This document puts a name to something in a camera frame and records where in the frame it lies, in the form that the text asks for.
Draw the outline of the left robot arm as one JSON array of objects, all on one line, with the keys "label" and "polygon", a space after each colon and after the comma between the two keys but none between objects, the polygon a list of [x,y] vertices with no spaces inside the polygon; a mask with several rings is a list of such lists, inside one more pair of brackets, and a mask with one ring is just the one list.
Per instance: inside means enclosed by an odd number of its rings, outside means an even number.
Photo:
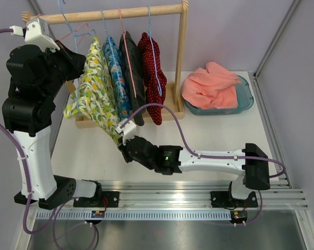
[{"label": "left robot arm", "polygon": [[54,175],[51,166],[50,134],[52,112],[63,84],[83,73],[84,55],[61,42],[56,49],[41,50],[23,45],[10,53],[6,67],[11,75],[8,98],[2,106],[5,132],[16,144],[22,189],[18,204],[37,202],[51,210],[68,201],[75,207],[116,208],[119,193],[104,191],[99,182]]}]

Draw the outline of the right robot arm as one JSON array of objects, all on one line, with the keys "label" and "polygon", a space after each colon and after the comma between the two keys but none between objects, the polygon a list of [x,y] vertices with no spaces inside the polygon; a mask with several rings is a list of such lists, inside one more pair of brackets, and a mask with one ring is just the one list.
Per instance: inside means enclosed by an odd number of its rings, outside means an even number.
[{"label": "right robot arm", "polygon": [[211,194],[214,208],[233,210],[258,207],[255,191],[266,191],[271,187],[267,155],[253,143],[233,151],[204,152],[181,146],[156,146],[142,137],[134,136],[131,139],[121,137],[118,149],[125,162],[136,161],[162,175],[192,171],[236,175],[227,191]]}]

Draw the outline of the blue floral skirt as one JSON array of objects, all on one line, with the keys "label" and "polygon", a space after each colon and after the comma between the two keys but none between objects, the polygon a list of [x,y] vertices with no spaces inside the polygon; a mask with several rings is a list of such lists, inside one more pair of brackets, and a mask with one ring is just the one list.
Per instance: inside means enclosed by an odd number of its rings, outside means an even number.
[{"label": "blue floral skirt", "polygon": [[102,45],[102,51],[112,79],[119,120],[128,119],[131,111],[131,102],[122,72],[120,50],[111,36],[106,38]]}]

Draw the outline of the yellow lemon print skirt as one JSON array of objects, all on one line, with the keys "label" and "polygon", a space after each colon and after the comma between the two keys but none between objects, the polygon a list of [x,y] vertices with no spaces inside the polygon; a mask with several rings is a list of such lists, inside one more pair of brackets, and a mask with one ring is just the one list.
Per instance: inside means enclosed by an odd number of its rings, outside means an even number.
[{"label": "yellow lemon print skirt", "polygon": [[97,37],[92,39],[78,90],[71,95],[63,115],[65,118],[88,118],[118,145],[116,98],[106,58]]}]

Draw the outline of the pink pleated skirt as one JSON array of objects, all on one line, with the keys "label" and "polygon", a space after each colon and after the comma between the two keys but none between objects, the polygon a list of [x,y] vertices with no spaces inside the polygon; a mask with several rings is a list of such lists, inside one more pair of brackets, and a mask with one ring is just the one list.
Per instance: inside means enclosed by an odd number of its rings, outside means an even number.
[{"label": "pink pleated skirt", "polygon": [[183,82],[184,100],[200,109],[229,109],[238,107],[236,86],[239,77],[215,62],[198,68]]}]

